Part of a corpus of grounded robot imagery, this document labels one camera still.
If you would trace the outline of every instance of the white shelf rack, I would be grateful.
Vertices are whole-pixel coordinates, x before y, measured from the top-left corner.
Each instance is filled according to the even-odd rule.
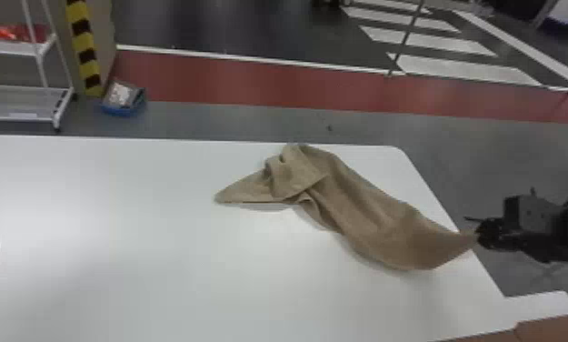
[[[45,0],[41,0],[41,3],[50,31],[54,32],[55,26],[50,9]],[[63,113],[74,95],[69,68],[65,62],[63,50],[56,34],[50,34],[45,42],[37,43],[29,4],[27,0],[20,0],[20,4],[25,14],[25,23],[31,37],[31,43],[0,40],[0,55],[34,58],[42,86],[0,85],[0,121],[51,122],[53,128],[58,131],[61,128]],[[56,45],[62,60],[67,78],[67,88],[53,88],[48,85],[44,68],[44,57],[53,45]]]
[[[43,59],[44,55],[46,55],[46,53],[50,50],[55,41],[56,35],[51,34],[44,43],[36,44],[36,52],[34,45],[31,43],[6,42],[5,40],[0,40],[0,55],[22,55]]]

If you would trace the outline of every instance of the pole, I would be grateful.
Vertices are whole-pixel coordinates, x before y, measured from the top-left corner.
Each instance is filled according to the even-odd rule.
[[[403,53],[404,47],[406,46],[406,42],[409,40],[409,35],[411,35],[411,30],[413,29],[413,27],[415,27],[415,22],[417,21],[417,17],[419,16],[420,13],[422,13],[424,5],[425,5],[425,0],[421,0],[419,2],[419,5],[417,5],[417,8],[413,13],[413,18],[411,19],[411,24],[407,26],[406,32],[404,33],[403,41],[398,45],[398,52],[394,57],[394,64],[398,63],[398,59],[400,58],[400,55]],[[392,72],[393,69],[390,67],[390,71],[387,73],[387,75],[391,76]]]

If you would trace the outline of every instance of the crumpled cloth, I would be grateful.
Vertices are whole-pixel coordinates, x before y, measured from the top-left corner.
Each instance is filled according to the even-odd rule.
[[[315,221],[344,235],[360,255],[398,269],[431,269],[476,241],[423,216],[318,148],[287,145],[264,169],[215,196],[219,203],[300,205]]]

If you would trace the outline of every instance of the yellow and black striped pillar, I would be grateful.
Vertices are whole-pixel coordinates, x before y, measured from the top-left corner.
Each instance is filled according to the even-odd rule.
[[[104,92],[103,80],[99,72],[95,37],[91,30],[91,20],[85,0],[67,0],[67,21],[72,29],[72,45],[78,57],[80,76],[85,82],[85,94],[101,96]]]

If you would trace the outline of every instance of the red object on shelf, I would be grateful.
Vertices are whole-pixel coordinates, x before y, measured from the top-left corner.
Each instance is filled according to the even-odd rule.
[[[44,43],[48,37],[48,29],[46,25],[34,25],[35,41]],[[13,42],[31,43],[31,35],[29,34],[29,26],[21,25],[0,25],[0,40]]]

